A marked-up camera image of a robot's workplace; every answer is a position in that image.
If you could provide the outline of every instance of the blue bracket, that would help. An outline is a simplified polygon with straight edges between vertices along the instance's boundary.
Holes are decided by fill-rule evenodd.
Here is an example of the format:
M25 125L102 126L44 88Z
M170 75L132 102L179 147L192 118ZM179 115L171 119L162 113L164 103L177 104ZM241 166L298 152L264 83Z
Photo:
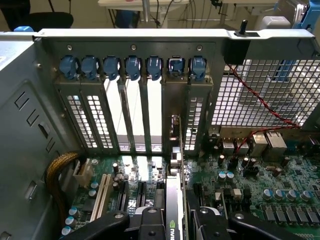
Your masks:
M98 74L98 59L94 56L86 56L82 60L81 71L89 80L94 80Z
M171 58L169 59L169 72L182 74L184 71L184 59L183 58Z
M108 76L109 80L115 80L119 75L119 59L115 56L108 56L103 63L103 71Z
M191 74L197 82L203 81L206 75L206 61L201 56L195 56L191 60Z
M30 26L18 26L16 27L14 30L14 32L21 32L21 33L26 33L26 32L34 32L34 30L32 29L32 27Z
M161 59L152 56L147 62L147 71L151 75L152 81L156 81L161 77Z
M72 80L76 76L78 68L79 65L75 57L67 55L61 59L59 70L67 79Z
M140 77L140 60L136 56L130 56L125 62L125 71L132 81Z

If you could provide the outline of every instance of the perforated metal cover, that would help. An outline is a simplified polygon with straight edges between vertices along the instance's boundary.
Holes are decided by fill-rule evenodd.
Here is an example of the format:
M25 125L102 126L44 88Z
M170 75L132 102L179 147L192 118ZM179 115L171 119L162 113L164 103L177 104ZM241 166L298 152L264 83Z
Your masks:
M302 126L319 103L319 64L319 60L245 60L243 65L233 68L273 110ZM227 68L221 81L212 125L286 125L269 113Z

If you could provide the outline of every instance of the chair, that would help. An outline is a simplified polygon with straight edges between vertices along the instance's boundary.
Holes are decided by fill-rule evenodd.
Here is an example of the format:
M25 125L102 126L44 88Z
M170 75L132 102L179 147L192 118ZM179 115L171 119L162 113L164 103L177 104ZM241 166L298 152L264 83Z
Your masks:
M48 0L52 12L30 13L30 0L0 0L0 9L13 31L19 26L29 26L35 32L41 29L69 29L74 18L67 12L55 12L51 0Z

